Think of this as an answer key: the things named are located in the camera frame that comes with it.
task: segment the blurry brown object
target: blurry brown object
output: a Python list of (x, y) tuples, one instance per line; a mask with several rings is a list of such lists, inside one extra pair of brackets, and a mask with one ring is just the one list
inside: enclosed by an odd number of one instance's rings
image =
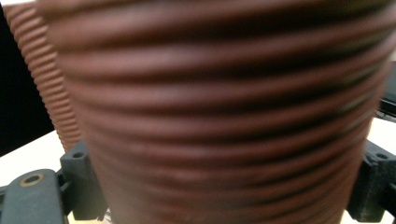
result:
[(55, 64), (56, 51), (46, 37), (47, 25), (35, 3), (4, 7), (7, 22), (49, 113), (64, 149), (81, 139), (76, 116), (64, 89), (64, 76)]
[(339, 223), (392, 1), (41, 0), (121, 224)]

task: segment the brown ribbed cylinder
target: brown ribbed cylinder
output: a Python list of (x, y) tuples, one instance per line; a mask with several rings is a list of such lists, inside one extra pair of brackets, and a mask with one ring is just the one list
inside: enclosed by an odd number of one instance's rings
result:
[(392, 1), (38, 4), (118, 223), (340, 222)]
[(55, 64), (56, 51), (49, 43), (47, 24), (37, 14), (35, 3), (4, 7), (8, 25), (44, 102), (64, 149), (81, 139), (64, 76)]

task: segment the white table surface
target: white table surface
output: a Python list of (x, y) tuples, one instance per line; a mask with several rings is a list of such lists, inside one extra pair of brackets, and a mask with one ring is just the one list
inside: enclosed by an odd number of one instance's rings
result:
[[(396, 155), (396, 123), (374, 119), (367, 139)], [(61, 168), (59, 158), (64, 149), (56, 132), (48, 133), (35, 141), (0, 157), (0, 186), (8, 185), (20, 175), (37, 169)], [(391, 224), (393, 217), (386, 213), (381, 224)], [(345, 213), (341, 224), (359, 223)]]

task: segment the black mount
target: black mount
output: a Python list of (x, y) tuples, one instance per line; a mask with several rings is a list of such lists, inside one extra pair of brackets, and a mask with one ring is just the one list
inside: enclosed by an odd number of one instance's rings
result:
[[(1, 224), (66, 224), (103, 220), (107, 204), (91, 167), (88, 151), (77, 143), (61, 157), (62, 169), (36, 170), (0, 188)], [(348, 213), (359, 222), (380, 222), (385, 210), (396, 217), (396, 157), (367, 141)]]

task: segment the screw hole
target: screw hole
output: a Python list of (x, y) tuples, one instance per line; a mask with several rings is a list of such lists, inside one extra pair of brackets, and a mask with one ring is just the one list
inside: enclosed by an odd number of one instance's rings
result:
[(78, 152), (78, 153), (75, 153), (75, 154), (73, 154), (73, 158), (81, 158), (82, 156), (84, 156), (84, 153), (82, 153), (82, 152)]
[(38, 182), (40, 182), (43, 179), (44, 179), (44, 175), (42, 175), (42, 174), (29, 175), (21, 181), (21, 186), (22, 187), (30, 187), (30, 186), (37, 184)]
[(381, 153), (377, 153), (376, 156), (377, 156), (378, 158), (381, 158), (381, 159), (384, 159), (384, 160), (386, 160), (386, 159), (388, 158), (386, 155), (381, 154)]

